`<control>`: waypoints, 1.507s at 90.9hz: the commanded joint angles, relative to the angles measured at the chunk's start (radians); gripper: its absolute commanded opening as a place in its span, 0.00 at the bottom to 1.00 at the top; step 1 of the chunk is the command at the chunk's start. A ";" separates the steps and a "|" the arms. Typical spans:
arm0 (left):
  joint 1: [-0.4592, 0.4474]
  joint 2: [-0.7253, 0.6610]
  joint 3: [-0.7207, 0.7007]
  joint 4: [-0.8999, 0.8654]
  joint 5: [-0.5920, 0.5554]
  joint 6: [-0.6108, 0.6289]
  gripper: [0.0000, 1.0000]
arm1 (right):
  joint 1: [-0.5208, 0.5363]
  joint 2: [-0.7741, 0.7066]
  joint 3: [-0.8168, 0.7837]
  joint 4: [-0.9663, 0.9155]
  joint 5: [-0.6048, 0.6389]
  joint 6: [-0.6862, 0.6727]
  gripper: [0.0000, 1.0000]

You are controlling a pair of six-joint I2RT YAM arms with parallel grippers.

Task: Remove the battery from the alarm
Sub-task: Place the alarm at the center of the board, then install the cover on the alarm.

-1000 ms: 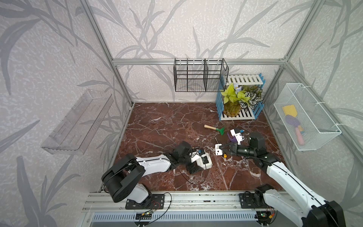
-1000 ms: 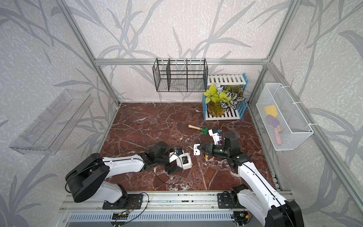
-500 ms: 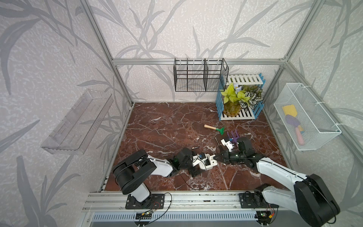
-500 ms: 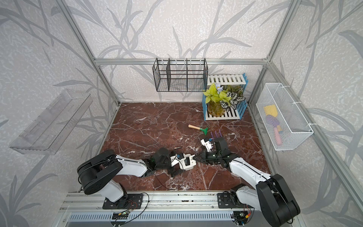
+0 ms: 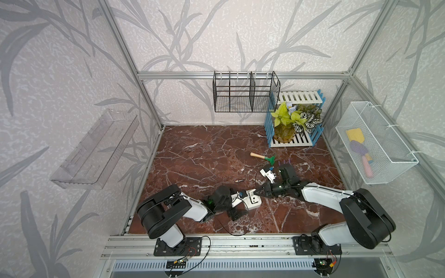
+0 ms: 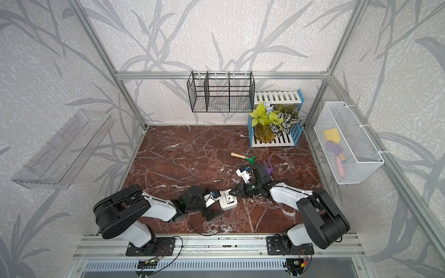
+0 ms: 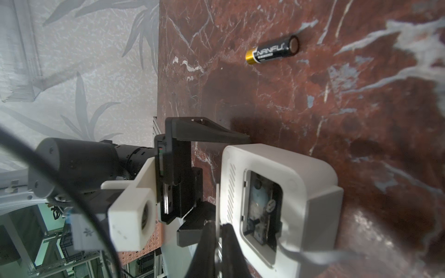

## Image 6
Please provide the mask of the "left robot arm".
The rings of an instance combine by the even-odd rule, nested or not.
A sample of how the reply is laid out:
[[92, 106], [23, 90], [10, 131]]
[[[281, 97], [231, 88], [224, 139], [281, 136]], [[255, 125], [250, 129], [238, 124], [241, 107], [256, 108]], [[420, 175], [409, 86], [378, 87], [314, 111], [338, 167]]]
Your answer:
[[167, 223], [178, 222], [191, 213], [201, 213], [210, 221], [221, 215], [221, 211], [210, 207], [224, 199], [222, 191], [203, 190], [191, 186], [176, 200], [165, 200], [144, 192], [140, 185], [133, 184], [93, 206], [96, 224], [103, 239], [121, 237], [132, 247], [151, 248], [158, 240], [141, 218], [153, 218]]

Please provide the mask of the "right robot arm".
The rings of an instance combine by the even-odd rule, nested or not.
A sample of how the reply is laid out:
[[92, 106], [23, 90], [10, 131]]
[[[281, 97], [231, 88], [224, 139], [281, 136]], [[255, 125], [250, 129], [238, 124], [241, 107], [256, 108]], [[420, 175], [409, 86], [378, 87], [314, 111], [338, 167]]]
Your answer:
[[341, 242], [351, 226], [331, 196], [323, 189], [304, 191], [273, 180], [263, 164], [241, 167], [236, 174], [243, 179], [229, 191], [237, 198], [263, 197], [299, 212], [302, 224], [271, 237], [272, 253], [297, 254], [309, 246], [325, 250]]

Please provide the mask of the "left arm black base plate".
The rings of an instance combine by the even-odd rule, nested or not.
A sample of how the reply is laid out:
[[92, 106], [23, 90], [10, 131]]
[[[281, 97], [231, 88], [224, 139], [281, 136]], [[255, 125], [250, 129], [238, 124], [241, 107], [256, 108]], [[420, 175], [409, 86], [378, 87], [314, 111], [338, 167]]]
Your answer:
[[175, 237], [156, 237], [142, 247], [129, 243], [127, 257], [171, 257], [175, 249]]

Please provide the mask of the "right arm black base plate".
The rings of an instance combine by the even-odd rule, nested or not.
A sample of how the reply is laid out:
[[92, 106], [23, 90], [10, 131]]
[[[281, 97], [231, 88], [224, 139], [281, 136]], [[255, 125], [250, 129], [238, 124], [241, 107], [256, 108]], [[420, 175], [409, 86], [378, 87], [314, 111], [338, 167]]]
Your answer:
[[311, 256], [314, 255], [314, 247], [312, 243], [294, 245], [287, 236], [273, 235], [266, 237], [267, 253], [269, 256], [278, 255], [297, 255]]

